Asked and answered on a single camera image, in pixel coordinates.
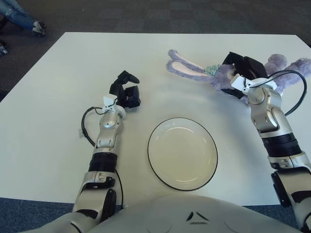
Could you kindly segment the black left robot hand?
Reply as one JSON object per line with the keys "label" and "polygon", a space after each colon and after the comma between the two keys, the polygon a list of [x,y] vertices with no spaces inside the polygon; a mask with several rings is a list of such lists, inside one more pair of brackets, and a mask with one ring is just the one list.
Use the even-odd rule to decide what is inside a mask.
{"label": "black left robot hand", "polygon": [[117,96],[117,105],[123,108],[139,107],[141,100],[139,98],[138,86],[123,88],[128,82],[139,84],[139,79],[124,70],[110,87],[109,93]]}

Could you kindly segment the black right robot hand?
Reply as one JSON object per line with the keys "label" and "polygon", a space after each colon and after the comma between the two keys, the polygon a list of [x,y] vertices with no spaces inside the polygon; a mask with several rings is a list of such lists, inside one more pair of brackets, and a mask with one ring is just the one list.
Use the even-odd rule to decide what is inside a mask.
{"label": "black right robot hand", "polygon": [[242,91],[254,79],[267,78],[267,72],[259,61],[230,52],[219,66],[215,78],[217,90],[247,104],[248,98]]}

